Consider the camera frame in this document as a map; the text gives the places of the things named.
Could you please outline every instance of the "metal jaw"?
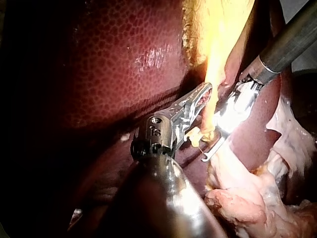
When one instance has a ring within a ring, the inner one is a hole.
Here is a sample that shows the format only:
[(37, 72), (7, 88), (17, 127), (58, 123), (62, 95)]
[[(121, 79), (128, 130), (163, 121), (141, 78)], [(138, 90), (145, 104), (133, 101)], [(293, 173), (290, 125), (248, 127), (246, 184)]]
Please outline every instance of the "metal jaw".
[(206, 153), (203, 162), (207, 162), (216, 153), (228, 136), (245, 121), (263, 85), (247, 77), (237, 83), (229, 95), (224, 107), (213, 117), (213, 124), (220, 136), (214, 146)]
[(132, 157), (168, 154), (174, 158), (175, 150), (186, 141), (185, 132), (209, 101), (211, 90), (210, 83), (202, 83), (169, 108), (148, 115), (134, 135)]

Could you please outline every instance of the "white fibrous tissue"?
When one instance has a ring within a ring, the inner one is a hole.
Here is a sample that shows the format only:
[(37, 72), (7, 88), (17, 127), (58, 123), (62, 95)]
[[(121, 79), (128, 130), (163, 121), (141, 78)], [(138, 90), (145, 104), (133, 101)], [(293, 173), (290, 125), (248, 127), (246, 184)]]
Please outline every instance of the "white fibrous tissue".
[(289, 103), (281, 97), (268, 129), (281, 133), (268, 159), (256, 172), (249, 172), (229, 148), (218, 150), (209, 164), (205, 197), (211, 211), (226, 220), (241, 238), (317, 237), (317, 204), (282, 202), (282, 181), (287, 193), (295, 194), (304, 182), (316, 152), (314, 138), (295, 120)]

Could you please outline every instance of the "reddish-brown liver tissue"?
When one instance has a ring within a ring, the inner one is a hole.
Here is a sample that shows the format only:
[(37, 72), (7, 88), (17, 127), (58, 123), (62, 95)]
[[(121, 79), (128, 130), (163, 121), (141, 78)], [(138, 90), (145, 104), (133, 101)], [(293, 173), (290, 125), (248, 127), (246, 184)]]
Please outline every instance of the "reddish-brown liver tissue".
[[(265, 46), (269, 36), (267, 2), (257, 3), (249, 27), (227, 62), (229, 84), (234, 82), (240, 64), (246, 66)], [(8, 29), (16, 27), (14, 21), (23, 22), (21, 15), (14, 16), (18, 6), (8, 7)], [(67, 1), (54, 3), (52, 12), (43, 5), (32, 6), (20, 9), (20, 14), (29, 10), (35, 17), (30, 21), (31, 30), (25, 33), (27, 37), (8, 30), (2, 45), (11, 50), (4, 64), (14, 69), (7, 70), (8, 82), (12, 75), (17, 79), (8, 87), (13, 95), (11, 117), (15, 121), (20, 119), (15, 123), (19, 129), (13, 132), (16, 134), (12, 137), (12, 147), (28, 148), (27, 152), (15, 150), (21, 153), (14, 156), (14, 161), (26, 166), (12, 164), (8, 170), (8, 178), (18, 181), (12, 187), (20, 189), (8, 192), (12, 204), (7, 205), (4, 214), (17, 226), (31, 230), (42, 227), (46, 234), (52, 230), (58, 234), (67, 229), (73, 210), (84, 201), (89, 204), (96, 200), (109, 201), (116, 191), (132, 162), (129, 155), (132, 136), (128, 141), (115, 142), (115, 135), (133, 128), (150, 111), (168, 106), (199, 80), (191, 79), (191, 83), (184, 80), (189, 67), (182, 48), (180, 0)], [(15, 93), (19, 85), (23, 85), (22, 93)], [(219, 92), (222, 95), (226, 90), (221, 87)], [(267, 89), (265, 97), (275, 102), (278, 94), (279, 82), (276, 82)], [(275, 104), (259, 102), (254, 118), (266, 120), (274, 107)], [(270, 133), (257, 125), (251, 122), (243, 133), (255, 133), (262, 140), (269, 138)], [(21, 141), (20, 133), (25, 128), (23, 136), (27, 140)], [(77, 144), (87, 135), (93, 142)], [(252, 147), (252, 155), (262, 155), (274, 140), (257, 148), (253, 144), (248, 146)], [(55, 154), (61, 146), (68, 148), (70, 144), (67, 153)], [(198, 155), (180, 151), (177, 160), (186, 167), (187, 176), (202, 193), (206, 165), (200, 163)], [(11, 198), (20, 194), (29, 194), (24, 198), (26, 209), (32, 210), (27, 222), (25, 219), (20, 222), (12, 215), (16, 208)], [(47, 203), (56, 194), (60, 200)], [(46, 222), (40, 219), (44, 214), (48, 217)]]

